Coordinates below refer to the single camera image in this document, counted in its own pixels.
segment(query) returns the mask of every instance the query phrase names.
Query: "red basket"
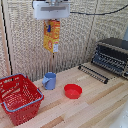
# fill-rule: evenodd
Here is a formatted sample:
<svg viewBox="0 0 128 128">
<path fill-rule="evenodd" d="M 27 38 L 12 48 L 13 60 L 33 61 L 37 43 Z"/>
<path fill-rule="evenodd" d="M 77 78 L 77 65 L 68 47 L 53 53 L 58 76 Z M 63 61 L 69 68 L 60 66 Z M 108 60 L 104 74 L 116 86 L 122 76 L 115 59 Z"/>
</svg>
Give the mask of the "red basket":
<svg viewBox="0 0 128 128">
<path fill-rule="evenodd" d="M 40 90 L 23 74 L 0 79 L 1 105 L 15 126 L 35 117 L 43 99 Z"/>
</svg>

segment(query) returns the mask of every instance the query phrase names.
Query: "small red container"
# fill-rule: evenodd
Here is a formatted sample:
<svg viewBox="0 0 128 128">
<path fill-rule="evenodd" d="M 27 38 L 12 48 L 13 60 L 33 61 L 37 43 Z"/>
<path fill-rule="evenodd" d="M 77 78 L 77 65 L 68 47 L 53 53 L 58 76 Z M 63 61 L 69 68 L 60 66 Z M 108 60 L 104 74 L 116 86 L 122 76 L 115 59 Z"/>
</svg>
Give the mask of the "small red container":
<svg viewBox="0 0 128 128">
<path fill-rule="evenodd" d="M 70 99 L 78 99 L 82 93 L 82 88 L 76 84 L 67 84 L 64 90 L 65 95 Z"/>
</svg>

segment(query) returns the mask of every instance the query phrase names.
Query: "orange object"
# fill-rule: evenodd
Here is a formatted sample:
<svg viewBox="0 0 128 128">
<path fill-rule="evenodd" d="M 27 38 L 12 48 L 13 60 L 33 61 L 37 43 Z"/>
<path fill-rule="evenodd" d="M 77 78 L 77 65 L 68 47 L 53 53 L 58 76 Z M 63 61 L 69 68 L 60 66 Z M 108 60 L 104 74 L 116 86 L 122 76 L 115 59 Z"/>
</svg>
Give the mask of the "orange object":
<svg viewBox="0 0 128 128">
<path fill-rule="evenodd" d="M 44 23 L 43 46 L 50 52 L 55 53 L 58 52 L 60 22 L 56 20 L 49 20 L 48 24 L 51 26 L 51 31 L 47 31 L 46 24 Z"/>
</svg>

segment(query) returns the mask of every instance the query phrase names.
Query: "wooden countertop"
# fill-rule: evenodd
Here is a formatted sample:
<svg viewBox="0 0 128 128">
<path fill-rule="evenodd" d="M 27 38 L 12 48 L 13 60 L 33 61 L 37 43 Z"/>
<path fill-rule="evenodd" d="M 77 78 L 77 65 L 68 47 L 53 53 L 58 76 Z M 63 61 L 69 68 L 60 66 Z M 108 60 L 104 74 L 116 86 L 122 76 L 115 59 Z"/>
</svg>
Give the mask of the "wooden countertop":
<svg viewBox="0 0 128 128">
<path fill-rule="evenodd" d="M 82 87 L 79 99 L 65 96 L 64 86 L 69 83 Z M 34 84 L 45 98 L 38 115 L 16 128 L 109 128 L 128 100 L 126 79 L 116 76 L 103 84 L 77 67 L 58 73 L 54 90 L 45 90 L 42 80 Z M 0 107 L 0 128 L 12 127 L 14 125 Z"/>
</svg>

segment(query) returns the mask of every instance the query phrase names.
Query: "blue cup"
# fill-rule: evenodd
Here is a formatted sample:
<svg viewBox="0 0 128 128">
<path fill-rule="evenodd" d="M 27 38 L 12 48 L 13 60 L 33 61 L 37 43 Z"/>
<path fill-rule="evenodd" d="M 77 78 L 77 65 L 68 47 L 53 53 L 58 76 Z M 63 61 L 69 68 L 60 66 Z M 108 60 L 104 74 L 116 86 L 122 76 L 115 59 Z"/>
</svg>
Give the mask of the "blue cup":
<svg viewBox="0 0 128 128">
<path fill-rule="evenodd" d="M 53 90 L 56 85 L 56 74 L 52 72 L 46 73 L 42 84 L 46 90 Z"/>
</svg>

